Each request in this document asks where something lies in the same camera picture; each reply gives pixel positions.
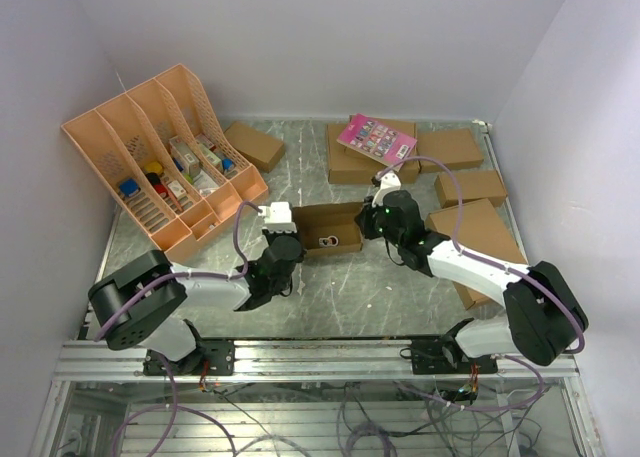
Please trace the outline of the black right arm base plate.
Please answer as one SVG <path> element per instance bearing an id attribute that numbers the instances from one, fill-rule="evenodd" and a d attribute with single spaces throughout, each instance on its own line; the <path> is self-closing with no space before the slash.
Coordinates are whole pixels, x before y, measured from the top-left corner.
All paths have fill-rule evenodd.
<path id="1" fill-rule="evenodd" d="M 496 374 L 498 365 L 489 356 L 471 358 L 464 355 L 453 342 L 442 342 L 438 336 L 413 339 L 400 351 L 411 364 L 414 375 L 479 375 Z"/>

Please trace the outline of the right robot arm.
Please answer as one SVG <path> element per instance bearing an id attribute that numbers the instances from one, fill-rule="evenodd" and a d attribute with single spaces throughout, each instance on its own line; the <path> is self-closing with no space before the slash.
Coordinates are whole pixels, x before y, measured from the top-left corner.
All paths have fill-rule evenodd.
<path id="1" fill-rule="evenodd" d="M 563 353 L 585 347 L 589 322 L 559 269 L 500 261 L 428 229 L 405 190 L 368 196 L 355 223 L 368 240 L 383 239 L 394 264 L 475 290 L 500 305 L 503 315 L 466 319 L 436 337 L 435 357 L 450 371 L 465 371 L 476 359 L 518 353 L 550 365 Z"/>

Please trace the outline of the cartoon boy eraser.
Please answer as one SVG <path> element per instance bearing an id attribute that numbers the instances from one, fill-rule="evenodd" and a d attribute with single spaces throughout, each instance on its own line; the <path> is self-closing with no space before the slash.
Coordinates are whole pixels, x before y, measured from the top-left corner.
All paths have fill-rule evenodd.
<path id="1" fill-rule="evenodd" d="M 319 239 L 321 247 L 336 247 L 339 245 L 339 239 L 336 236 L 322 237 Z"/>

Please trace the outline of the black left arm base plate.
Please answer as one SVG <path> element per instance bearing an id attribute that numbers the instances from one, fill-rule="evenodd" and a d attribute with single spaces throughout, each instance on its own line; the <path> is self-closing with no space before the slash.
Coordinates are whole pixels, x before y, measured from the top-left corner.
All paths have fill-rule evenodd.
<path id="1" fill-rule="evenodd" d="M 187 357 L 168 361 L 174 376 L 231 376 L 234 364 L 235 345 L 227 339 L 204 339 Z"/>

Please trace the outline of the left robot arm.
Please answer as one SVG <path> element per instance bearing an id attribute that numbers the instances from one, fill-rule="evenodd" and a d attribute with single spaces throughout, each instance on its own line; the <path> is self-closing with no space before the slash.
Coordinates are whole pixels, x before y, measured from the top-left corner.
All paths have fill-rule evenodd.
<path id="1" fill-rule="evenodd" d="M 264 234 L 259 258 L 229 276 L 173 264 L 165 253 L 149 251 L 95 283 L 88 300 L 101 326 L 98 338 L 113 351 L 142 346 L 144 373 L 159 376 L 233 372 L 235 349 L 223 338 L 203 337 L 178 316 L 187 308 L 231 312 L 256 310 L 293 288 L 293 272 L 305 250 L 296 232 Z"/>

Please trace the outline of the cardboard box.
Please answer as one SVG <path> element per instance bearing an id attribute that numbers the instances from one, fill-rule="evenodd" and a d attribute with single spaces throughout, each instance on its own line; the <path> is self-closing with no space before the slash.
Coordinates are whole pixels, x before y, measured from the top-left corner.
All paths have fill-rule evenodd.
<path id="1" fill-rule="evenodd" d="M 354 222 L 362 202 L 317 204 L 292 209 L 293 220 L 306 251 L 305 258 L 329 257 L 362 250 L 363 237 Z M 319 239 L 336 236 L 339 245 L 321 247 Z"/>

